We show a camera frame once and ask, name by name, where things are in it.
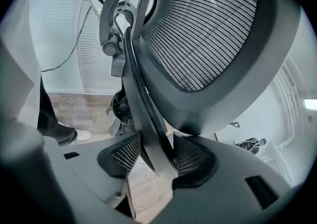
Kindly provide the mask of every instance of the black cable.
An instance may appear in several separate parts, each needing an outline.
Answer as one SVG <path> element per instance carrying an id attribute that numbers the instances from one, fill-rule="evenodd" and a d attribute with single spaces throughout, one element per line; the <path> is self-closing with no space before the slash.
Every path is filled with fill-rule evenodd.
<path id="1" fill-rule="evenodd" d="M 83 25 L 82 25 L 82 27 L 81 27 L 81 29 L 80 29 L 80 31 L 79 31 L 79 34 L 78 34 L 78 37 L 77 37 L 75 46 L 74 46 L 74 48 L 72 49 L 72 51 L 71 51 L 69 57 L 68 57 L 62 64 L 60 64 L 59 66 L 57 66 L 57 67 L 55 67 L 55 68 L 52 68 L 52 69 L 47 69 L 47 70 L 44 70 L 44 71 L 41 71 L 41 72 L 54 71 L 54 70 L 60 68 L 63 64 L 65 64 L 65 63 L 70 59 L 71 55 L 73 54 L 73 52 L 74 52 L 74 50 L 75 50 L 75 48 L 76 48 L 76 46 L 77 46 L 77 43 L 78 43 L 80 34 L 81 34 L 81 32 L 83 31 L 83 28 L 84 28 L 84 25 L 85 25 L 85 22 L 86 22 L 86 19 L 87 19 L 87 17 L 88 17 L 88 14 L 89 14 L 90 10 L 91 10 L 91 7 L 88 9 L 88 11 L 87 11 L 87 13 L 86 13 L 86 16 L 85 16 Z"/>

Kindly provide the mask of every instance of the white sneaker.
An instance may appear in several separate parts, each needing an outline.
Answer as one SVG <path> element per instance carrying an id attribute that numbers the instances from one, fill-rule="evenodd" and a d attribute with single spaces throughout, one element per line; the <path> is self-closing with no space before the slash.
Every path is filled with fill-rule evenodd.
<path id="1" fill-rule="evenodd" d="M 76 140 L 83 141 L 88 140 L 91 137 L 91 132 L 88 130 L 76 130 L 77 131 L 77 138 Z"/>

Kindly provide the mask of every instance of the black pants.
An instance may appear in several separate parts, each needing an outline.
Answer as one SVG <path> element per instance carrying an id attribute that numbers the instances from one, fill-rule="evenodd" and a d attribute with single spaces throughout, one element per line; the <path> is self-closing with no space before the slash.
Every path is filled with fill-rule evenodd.
<path id="1" fill-rule="evenodd" d="M 56 139 L 60 146 L 68 145 L 77 138 L 77 132 L 74 128 L 69 128 L 58 123 L 50 97 L 45 91 L 42 77 L 38 130 L 43 136 Z"/>

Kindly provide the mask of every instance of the wooden floor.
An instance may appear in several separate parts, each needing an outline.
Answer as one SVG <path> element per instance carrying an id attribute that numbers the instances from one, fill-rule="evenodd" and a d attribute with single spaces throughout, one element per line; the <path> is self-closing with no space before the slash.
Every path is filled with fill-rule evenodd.
<path id="1" fill-rule="evenodd" d="M 106 114 L 106 109 L 110 105 L 112 96 L 61 94 L 49 94 L 49 96 L 60 122 L 75 129 L 89 130 L 92 133 L 89 140 L 78 141 L 76 144 L 87 144 L 111 137 L 108 133 L 111 121 Z M 166 125 L 169 135 L 173 132 L 173 128 Z M 132 202 L 136 209 L 136 220 L 147 224 L 171 200 L 171 181 L 165 181 L 153 174 L 141 158 L 138 159 L 128 179 Z"/>

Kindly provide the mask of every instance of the mesh panel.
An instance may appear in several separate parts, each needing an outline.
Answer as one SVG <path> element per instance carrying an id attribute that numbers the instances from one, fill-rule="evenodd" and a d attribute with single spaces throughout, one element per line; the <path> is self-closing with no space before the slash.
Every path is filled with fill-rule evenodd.
<path id="1" fill-rule="evenodd" d="M 194 171 L 202 163 L 202 157 L 186 141 L 174 136 L 175 166 L 179 176 Z"/>
<path id="2" fill-rule="evenodd" d="M 162 0 L 143 37 L 179 86 L 203 89 L 232 62 L 251 29 L 257 0 Z"/>
<path id="3" fill-rule="evenodd" d="M 111 158 L 119 165 L 125 167 L 128 173 L 132 170 L 141 152 L 141 139 L 136 138 L 124 147 L 112 152 Z"/>

